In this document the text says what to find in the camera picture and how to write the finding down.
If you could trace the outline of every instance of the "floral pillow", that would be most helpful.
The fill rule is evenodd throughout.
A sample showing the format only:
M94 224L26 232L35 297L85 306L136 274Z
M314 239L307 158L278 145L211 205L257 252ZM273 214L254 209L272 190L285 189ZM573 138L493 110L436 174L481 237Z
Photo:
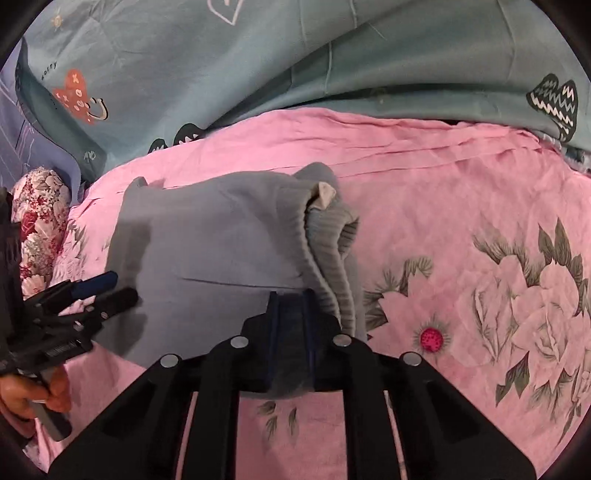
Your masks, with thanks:
M45 290L66 231L70 190L53 170L37 168L14 186L12 221L21 222L25 299Z

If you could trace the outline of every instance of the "floral bedsheet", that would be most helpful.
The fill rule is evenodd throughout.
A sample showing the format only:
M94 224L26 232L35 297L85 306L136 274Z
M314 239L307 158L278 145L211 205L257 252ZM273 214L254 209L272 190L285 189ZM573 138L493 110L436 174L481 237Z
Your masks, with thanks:
M591 180L524 131L266 113L101 178L70 212L54 282L103 271L137 176L174 188L313 161L331 166L361 214L355 254L369 345L424 355L541 476L591 402ZM141 369L97 348L69 372L79 430ZM48 465L64 444L39 434ZM342 479L345 459L339 394L241 400L237 478Z

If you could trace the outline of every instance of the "gray sweater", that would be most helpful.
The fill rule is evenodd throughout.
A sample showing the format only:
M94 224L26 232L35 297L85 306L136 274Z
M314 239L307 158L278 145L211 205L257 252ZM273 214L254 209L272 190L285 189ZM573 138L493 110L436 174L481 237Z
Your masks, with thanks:
M162 190L127 188L107 269L141 304L97 341L144 367L191 358L240 333L270 291L312 288L344 332L366 338L361 286L350 253L358 217L332 171L315 163L293 176L242 172Z

